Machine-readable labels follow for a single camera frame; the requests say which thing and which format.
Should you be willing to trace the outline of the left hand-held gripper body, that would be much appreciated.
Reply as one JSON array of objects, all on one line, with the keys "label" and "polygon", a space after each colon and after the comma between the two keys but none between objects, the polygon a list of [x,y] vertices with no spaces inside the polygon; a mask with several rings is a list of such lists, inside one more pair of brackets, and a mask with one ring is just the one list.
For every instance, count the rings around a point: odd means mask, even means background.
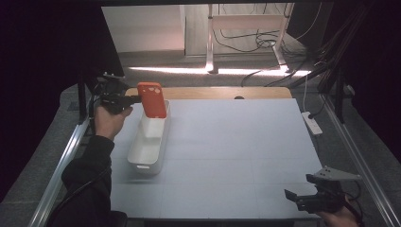
[{"label": "left hand-held gripper body", "polygon": [[121,114],[132,105],[132,99],[126,95],[129,86],[115,77],[97,77],[95,94],[100,99],[100,105],[111,114]]}]

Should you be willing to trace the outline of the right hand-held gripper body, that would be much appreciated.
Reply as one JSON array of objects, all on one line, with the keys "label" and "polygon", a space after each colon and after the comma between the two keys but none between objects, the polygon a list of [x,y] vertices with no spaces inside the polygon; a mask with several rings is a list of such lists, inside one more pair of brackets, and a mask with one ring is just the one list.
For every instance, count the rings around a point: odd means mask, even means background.
[{"label": "right hand-held gripper body", "polygon": [[361,180],[361,176],[358,174],[348,173],[329,166],[324,166],[312,175],[319,179],[319,182],[314,184],[317,193],[315,195],[298,196],[296,201],[298,210],[307,211],[309,214],[338,212],[345,203],[345,194],[340,183]]}]

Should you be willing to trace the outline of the orange phone case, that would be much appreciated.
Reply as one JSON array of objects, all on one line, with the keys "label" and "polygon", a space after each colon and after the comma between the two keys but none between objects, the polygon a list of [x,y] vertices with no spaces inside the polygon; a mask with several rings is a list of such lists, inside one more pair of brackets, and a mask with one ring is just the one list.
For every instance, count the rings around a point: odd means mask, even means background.
[{"label": "orange phone case", "polygon": [[137,90],[148,118],[166,118],[165,99],[159,83],[139,82]]}]

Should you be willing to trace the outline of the long white plastic bin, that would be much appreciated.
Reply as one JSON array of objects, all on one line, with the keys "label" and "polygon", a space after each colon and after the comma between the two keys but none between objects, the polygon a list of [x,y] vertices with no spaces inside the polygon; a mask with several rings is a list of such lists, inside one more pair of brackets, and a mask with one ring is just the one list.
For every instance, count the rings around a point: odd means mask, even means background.
[{"label": "long white plastic bin", "polygon": [[136,172],[148,175],[160,173],[170,127],[170,103],[165,101],[166,118],[148,118],[144,113],[131,143],[128,161]]}]

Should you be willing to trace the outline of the person's left hand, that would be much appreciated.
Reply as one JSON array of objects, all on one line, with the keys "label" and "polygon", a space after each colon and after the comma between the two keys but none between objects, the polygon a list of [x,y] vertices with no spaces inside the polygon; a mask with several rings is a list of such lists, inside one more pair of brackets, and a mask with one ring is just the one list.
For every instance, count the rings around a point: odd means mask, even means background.
[{"label": "person's left hand", "polygon": [[132,113],[132,107],[126,108],[121,113],[111,114],[102,106],[95,112],[95,135],[114,140],[121,131],[125,119]]}]

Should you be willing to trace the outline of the person's right hand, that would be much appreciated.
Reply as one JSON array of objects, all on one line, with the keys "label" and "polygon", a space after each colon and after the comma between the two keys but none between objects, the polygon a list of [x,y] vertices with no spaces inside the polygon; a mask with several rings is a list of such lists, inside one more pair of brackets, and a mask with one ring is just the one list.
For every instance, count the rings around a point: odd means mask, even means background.
[{"label": "person's right hand", "polygon": [[346,203],[338,212],[327,213],[318,212],[317,215],[323,219],[326,227],[359,227],[357,218],[348,209],[349,203]]}]

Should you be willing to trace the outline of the white power strip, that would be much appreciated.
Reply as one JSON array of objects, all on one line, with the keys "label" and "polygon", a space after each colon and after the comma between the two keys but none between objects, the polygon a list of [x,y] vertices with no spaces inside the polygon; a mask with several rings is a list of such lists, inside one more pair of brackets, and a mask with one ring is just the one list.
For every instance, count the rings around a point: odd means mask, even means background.
[{"label": "white power strip", "polygon": [[310,112],[303,112],[302,117],[309,128],[310,132],[313,135],[320,135],[323,133],[322,129],[318,125],[317,121],[314,118],[310,118]]}]

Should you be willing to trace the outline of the wooden table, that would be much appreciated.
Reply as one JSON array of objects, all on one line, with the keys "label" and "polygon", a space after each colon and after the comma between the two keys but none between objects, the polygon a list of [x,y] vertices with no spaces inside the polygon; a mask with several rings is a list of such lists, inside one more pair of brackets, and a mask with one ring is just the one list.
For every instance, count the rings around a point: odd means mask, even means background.
[{"label": "wooden table", "polygon": [[170,87],[155,89],[167,100],[171,99],[245,99],[292,98],[285,87]]}]

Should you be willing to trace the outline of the aluminium rail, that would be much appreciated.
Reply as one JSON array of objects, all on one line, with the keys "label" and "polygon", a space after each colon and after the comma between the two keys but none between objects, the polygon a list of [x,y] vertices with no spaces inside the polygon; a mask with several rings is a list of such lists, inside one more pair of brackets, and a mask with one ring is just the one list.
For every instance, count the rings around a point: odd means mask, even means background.
[{"label": "aluminium rail", "polygon": [[61,155],[61,158],[27,227],[45,226],[61,190],[61,174],[68,163],[75,157],[79,148],[79,144],[85,132],[87,131],[89,123],[89,117],[85,117],[83,120],[80,120],[79,123],[75,126],[73,133]]},{"label": "aluminium rail", "polygon": [[343,144],[346,146],[346,149],[355,167],[357,168],[359,175],[362,177],[362,180],[372,196],[373,201],[375,202],[375,205],[383,217],[387,227],[401,227],[401,220],[395,214],[395,210],[393,209],[391,201],[386,196],[383,188],[379,185],[379,182],[374,176],[372,170],[368,167],[368,164],[357,147],[355,140],[348,131],[346,125],[341,123],[336,117],[334,104],[329,98],[324,97],[323,95],[320,95],[320,98],[324,102],[324,109],[335,125]]}]

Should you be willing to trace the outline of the white desk frame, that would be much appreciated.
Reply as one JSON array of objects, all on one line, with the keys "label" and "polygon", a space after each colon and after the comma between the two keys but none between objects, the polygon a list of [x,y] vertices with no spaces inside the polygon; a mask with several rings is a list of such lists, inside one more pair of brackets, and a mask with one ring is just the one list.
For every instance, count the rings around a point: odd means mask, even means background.
[{"label": "white desk frame", "polygon": [[217,29],[260,29],[277,31],[278,37],[272,46],[279,69],[282,72],[288,70],[288,65],[280,50],[284,36],[287,33],[288,23],[294,8],[294,3],[285,3],[281,14],[228,14],[217,15],[214,13],[214,5],[208,4],[207,14],[207,43],[205,70],[208,73],[217,72],[214,63],[214,31]]}]

